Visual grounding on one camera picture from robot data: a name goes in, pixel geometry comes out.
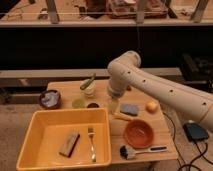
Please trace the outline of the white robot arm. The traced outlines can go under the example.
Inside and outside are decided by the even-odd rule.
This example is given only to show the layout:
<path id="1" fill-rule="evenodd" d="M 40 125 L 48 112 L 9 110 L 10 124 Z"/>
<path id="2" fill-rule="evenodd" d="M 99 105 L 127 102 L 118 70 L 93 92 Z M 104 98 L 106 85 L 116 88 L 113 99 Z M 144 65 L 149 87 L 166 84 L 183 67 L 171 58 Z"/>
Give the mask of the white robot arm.
<path id="1" fill-rule="evenodd" d="M 127 51 L 108 64 L 108 94 L 112 98 L 122 97 L 126 88 L 132 86 L 213 133 L 213 94 L 149 74 L 140 65 L 141 58 L 135 51 Z"/>

